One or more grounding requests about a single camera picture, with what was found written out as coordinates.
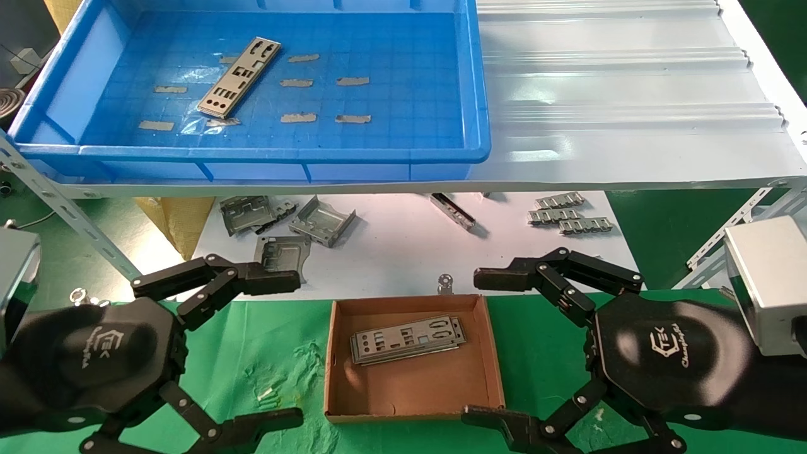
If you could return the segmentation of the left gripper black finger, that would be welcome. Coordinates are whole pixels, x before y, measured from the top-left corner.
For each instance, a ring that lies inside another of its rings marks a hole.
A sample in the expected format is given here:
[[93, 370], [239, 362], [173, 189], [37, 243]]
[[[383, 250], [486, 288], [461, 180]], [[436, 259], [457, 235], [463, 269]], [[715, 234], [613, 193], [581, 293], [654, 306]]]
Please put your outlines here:
[[185, 330], [197, 330], [235, 297], [292, 293], [300, 289], [301, 277], [298, 271], [267, 271], [259, 262], [208, 255], [133, 279], [131, 287], [135, 297], [153, 301], [195, 290], [179, 305], [177, 317]]

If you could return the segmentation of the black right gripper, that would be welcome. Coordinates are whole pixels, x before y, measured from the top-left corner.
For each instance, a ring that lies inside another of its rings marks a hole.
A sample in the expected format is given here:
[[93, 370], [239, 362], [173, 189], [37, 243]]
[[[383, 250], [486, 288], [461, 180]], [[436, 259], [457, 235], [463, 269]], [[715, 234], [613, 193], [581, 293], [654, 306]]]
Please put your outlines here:
[[[618, 297], [596, 311], [576, 282]], [[593, 324], [595, 372], [605, 382], [590, 380], [547, 420], [467, 405], [462, 422], [501, 432], [512, 452], [580, 453], [567, 432], [607, 397], [647, 437], [600, 453], [686, 452], [666, 422], [805, 439], [804, 357], [764, 356], [737, 308], [622, 295], [639, 293], [643, 282], [637, 271], [566, 248], [475, 270], [479, 290], [536, 290], [577, 327]]]

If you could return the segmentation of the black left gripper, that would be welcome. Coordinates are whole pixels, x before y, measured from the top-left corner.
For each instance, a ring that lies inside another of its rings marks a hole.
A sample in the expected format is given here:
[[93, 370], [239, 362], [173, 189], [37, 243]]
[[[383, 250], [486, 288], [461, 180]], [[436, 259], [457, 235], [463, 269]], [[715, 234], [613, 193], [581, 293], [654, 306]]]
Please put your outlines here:
[[119, 437], [167, 403], [199, 435], [187, 453], [254, 453], [305, 421], [294, 407], [214, 422], [177, 384], [187, 354], [178, 319], [147, 298], [26, 314], [2, 356], [2, 436], [103, 424], [81, 453], [155, 453]]

